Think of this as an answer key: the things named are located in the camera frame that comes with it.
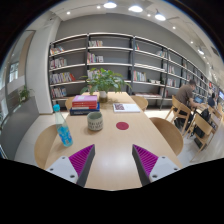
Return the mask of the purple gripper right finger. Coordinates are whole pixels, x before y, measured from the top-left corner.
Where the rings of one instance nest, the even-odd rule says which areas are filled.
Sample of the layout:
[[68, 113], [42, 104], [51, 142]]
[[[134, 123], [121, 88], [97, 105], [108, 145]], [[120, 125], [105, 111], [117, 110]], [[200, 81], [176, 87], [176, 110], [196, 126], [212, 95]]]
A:
[[179, 170], [179, 168], [168, 157], [158, 157], [137, 145], [132, 146], [132, 155], [143, 186]]

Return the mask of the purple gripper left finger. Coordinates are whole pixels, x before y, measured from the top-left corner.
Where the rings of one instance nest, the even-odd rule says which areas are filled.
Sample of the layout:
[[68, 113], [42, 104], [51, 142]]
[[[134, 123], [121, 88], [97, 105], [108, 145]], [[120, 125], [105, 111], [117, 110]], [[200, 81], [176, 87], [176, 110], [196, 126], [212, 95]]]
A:
[[87, 146], [73, 155], [61, 156], [47, 171], [84, 187], [95, 156], [95, 145]]

